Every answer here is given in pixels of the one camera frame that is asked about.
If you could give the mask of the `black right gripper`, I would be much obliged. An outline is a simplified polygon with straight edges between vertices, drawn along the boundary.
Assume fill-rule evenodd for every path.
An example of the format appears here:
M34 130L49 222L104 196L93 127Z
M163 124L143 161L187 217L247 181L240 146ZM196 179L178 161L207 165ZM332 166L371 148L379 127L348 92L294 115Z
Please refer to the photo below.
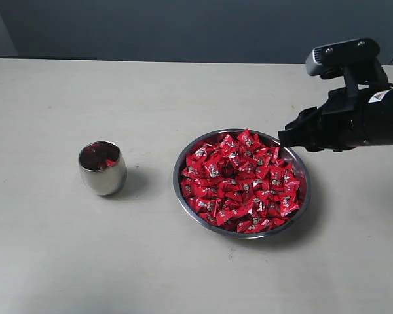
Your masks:
M333 150L342 152L373 142L366 131L364 107L369 105L372 88L359 89L350 96L347 88L338 88L328 93L328 100L318 109L313 133L300 126L317 107L303 109L297 118L278 132L283 147L303 147L306 151Z

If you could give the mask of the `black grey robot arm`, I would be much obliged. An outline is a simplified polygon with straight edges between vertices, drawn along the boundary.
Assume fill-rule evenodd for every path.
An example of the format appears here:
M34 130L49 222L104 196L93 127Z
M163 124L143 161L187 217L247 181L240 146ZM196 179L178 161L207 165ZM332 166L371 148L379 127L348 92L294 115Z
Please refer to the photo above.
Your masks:
M393 84L374 84L352 95L338 88L327 96L323 105L302 110L278 132L283 147L343 152L393 145Z

